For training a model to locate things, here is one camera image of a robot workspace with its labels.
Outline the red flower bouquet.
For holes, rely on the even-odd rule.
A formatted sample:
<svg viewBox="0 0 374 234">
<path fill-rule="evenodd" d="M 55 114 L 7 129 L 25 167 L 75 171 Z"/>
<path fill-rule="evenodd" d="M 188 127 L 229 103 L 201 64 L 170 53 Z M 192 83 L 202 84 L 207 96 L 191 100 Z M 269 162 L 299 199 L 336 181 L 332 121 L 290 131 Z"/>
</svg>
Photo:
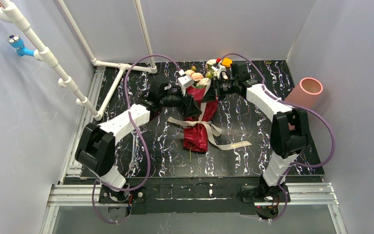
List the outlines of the red flower bouquet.
<svg viewBox="0 0 374 234">
<path fill-rule="evenodd" d="M 201 113 L 184 118 L 186 126 L 184 127 L 183 147 L 191 153 L 194 152 L 199 155 L 207 153 L 209 144 L 222 149 L 215 138 L 221 136 L 223 131 L 211 123 L 219 103 L 217 100 L 204 101 L 206 95 L 210 94 L 212 90 L 210 87 L 212 81 L 217 76 L 212 69 L 212 67 L 217 66 L 217 62 L 217 59 L 208 60 L 205 64 L 205 74 L 193 68 L 186 71 L 194 81 L 194 84 L 187 88 L 187 93 L 193 96 Z"/>
</svg>

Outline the cream ribbon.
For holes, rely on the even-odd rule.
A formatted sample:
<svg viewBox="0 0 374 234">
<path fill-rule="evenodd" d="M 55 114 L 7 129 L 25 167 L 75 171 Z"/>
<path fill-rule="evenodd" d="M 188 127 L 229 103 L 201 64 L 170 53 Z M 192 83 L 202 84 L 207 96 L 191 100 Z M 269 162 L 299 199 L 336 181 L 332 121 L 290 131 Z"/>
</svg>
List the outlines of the cream ribbon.
<svg viewBox="0 0 374 234">
<path fill-rule="evenodd" d="M 168 122 L 178 125 L 184 129 L 184 149 L 204 154 L 208 151 L 209 144 L 212 144 L 222 151 L 233 150 L 251 145 L 251 143 L 248 141 L 241 141 L 231 144 L 218 144 L 216 142 L 215 137 L 219 137 L 223 134 L 221 128 L 210 122 L 215 115 L 217 107 L 217 101 L 201 103 L 201 110 L 203 113 L 198 117 L 188 117 L 183 121 L 172 117 L 168 118 Z"/>
</svg>

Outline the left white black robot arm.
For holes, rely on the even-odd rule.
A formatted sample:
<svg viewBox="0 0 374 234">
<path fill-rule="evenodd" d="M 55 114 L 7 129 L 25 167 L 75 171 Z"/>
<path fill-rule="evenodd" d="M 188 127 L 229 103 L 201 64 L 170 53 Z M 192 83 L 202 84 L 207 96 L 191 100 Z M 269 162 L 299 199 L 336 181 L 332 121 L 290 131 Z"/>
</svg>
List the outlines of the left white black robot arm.
<svg viewBox="0 0 374 234">
<path fill-rule="evenodd" d="M 114 192 L 132 192 L 141 188 L 150 175 L 151 162 L 147 162 L 145 179 L 139 185 L 125 187 L 126 179 L 114 166 L 117 143 L 130 133 L 141 136 L 139 127 L 152 121 L 164 107 L 176 107 L 186 117 L 201 114 L 193 95 L 187 93 L 187 88 L 194 83 L 190 75 L 180 76 L 176 87 L 166 82 L 163 76 L 154 78 L 149 89 L 128 110 L 109 121 L 98 125 L 89 123 L 84 127 L 75 160 Z"/>
</svg>

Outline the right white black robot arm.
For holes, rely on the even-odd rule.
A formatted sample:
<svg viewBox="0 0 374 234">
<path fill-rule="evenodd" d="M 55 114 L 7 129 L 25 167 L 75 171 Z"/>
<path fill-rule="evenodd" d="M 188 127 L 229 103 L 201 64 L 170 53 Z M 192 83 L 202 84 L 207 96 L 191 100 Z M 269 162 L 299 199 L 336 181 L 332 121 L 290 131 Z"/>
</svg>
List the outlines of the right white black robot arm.
<svg viewBox="0 0 374 234">
<path fill-rule="evenodd" d="M 228 72 L 219 59 L 212 59 L 207 63 L 207 71 L 212 75 L 211 85 L 203 101 L 222 100 L 229 94 L 238 94 L 259 108 L 272 123 L 270 146 L 273 152 L 267 168 L 260 177 L 259 185 L 244 188 L 239 193 L 240 197 L 244 202 L 266 198 L 286 200 L 286 174 L 308 146 L 307 112 L 283 104 L 264 84 L 251 77 L 245 61 L 231 63 Z"/>
</svg>

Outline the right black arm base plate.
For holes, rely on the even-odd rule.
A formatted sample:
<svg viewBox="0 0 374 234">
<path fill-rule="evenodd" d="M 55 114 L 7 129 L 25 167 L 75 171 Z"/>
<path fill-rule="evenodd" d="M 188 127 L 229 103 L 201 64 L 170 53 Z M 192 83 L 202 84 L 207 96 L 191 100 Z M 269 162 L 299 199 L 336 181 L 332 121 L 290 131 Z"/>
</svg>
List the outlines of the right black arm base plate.
<svg viewBox="0 0 374 234">
<path fill-rule="evenodd" d="M 284 202 L 285 198 L 290 202 L 291 198 L 288 187 L 283 183 L 282 188 L 286 191 L 286 195 L 278 186 L 268 187 L 266 189 L 260 185 L 245 185 L 241 187 L 238 195 L 244 203 Z"/>
</svg>

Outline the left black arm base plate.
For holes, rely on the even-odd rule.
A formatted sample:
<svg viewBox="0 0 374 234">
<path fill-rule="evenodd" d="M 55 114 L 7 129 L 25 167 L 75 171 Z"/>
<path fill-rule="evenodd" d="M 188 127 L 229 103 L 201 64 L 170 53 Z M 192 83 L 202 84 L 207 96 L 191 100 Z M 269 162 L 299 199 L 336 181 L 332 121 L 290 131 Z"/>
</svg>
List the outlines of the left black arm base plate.
<svg viewBox="0 0 374 234">
<path fill-rule="evenodd" d="M 102 185 L 98 202 L 100 204 L 144 204 L 146 202 L 146 195 L 146 187 L 129 192 L 116 192 Z"/>
</svg>

